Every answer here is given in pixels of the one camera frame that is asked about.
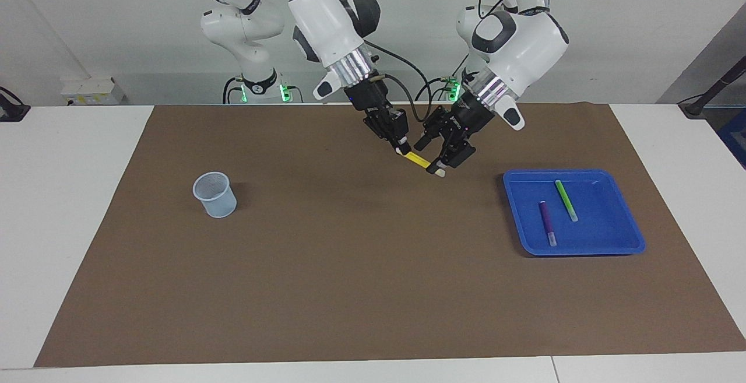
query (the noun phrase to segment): purple marker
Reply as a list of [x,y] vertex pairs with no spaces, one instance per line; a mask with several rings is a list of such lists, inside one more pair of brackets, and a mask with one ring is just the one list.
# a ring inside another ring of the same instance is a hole
[[549,208],[546,201],[539,202],[539,210],[541,211],[541,220],[544,222],[544,231],[547,232],[549,238],[549,245],[556,247],[557,238],[554,237],[554,227],[552,227],[552,218],[549,217]]

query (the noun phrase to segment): black stand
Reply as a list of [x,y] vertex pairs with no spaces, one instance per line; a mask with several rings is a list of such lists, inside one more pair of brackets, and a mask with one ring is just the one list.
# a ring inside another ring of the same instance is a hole
[[743,73],[746,72],[746,57],[741,58],[741,61],[736,62],[735,66],[733,66],[732,69],[730,69],[720,80],[717,81],[709,90],[707,90],[707,93],[702,94],[702,97],[698,99],[698,101],[692,103],[692,104],[680,104],[679,107],[681,108],[682,112],[684,112],[684,115],[687,116],[687,118],[690,118],[691,120],[704,120],[704,116],[702,115],[702,110],[704,110],[704,107],[715,97],[717,94],[723,91],[723,89],[730,85],[730,83],[733,83],[733,81],[738,80]]
[[0,122],[21,122],[31,107],[27,104],[12,104],[0,94],[0,107],[5,111],[5,115],[0,117]]

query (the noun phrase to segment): silver metallic cylinder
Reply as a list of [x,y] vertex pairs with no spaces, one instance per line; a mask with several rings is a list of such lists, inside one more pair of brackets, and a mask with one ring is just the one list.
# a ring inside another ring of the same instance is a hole
[[515,94],[511,88],[489,68],[482,69],[482,71],[474,77],[474,80],[466,85],[466,89],[469,90],[484,107],[492,110],[492,112],[495,112],[495,104],[498,103],[498,101],[506,94],[507,96],[511,96],[514,100],[518,99],[518,95]]
[[375,67],[371,60],[370,50],[367,46],[362,45],[328,66],[327,69],[339,76],[343,87],[349,87],[368,78]]

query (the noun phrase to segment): cup rim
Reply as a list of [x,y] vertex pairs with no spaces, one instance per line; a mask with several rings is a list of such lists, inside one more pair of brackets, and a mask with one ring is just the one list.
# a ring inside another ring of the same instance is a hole
[[[221,175],[223,178],[226,178],[226,182],[227,182],[226,188],[223,189],[223,192],[221,192],[214,198],[202,199],[197,196],[197,184],[199,183],[199,181],[202,181],[202,179],[206,178],[209,175]],[[208,171],[208,173],[205,173],[205,175],[200,176],[199,178],[197,178],[196,181],[194,181],[194,185],[192,185],[192,195],[194,195],[195,198],[197,198],[198,200],[202,202],[213,202],[213,201],[220,199],[223,195],[225,195],[229,189],[231,189],[231,179],[225,173],[222,173],[222,171]]]

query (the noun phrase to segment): yellow marker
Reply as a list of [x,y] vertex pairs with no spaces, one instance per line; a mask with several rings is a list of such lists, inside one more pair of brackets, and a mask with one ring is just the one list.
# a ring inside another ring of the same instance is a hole
[[[408,152],[407,154],[402,154],[402,152],[397,149],[396,152],[399,155],[402,155],[403,157],[410,160],[410,162],[415,163],[418,166],[421,166],[421,168],[429,168],[430,162],[428,162],[426,159],[420,157],[419,154],[416,154],[415,152]],[[442,168],[439,168],[438,171],[435,173],[436,176],[439,176],[440,178],[445,178],[445,170]]]

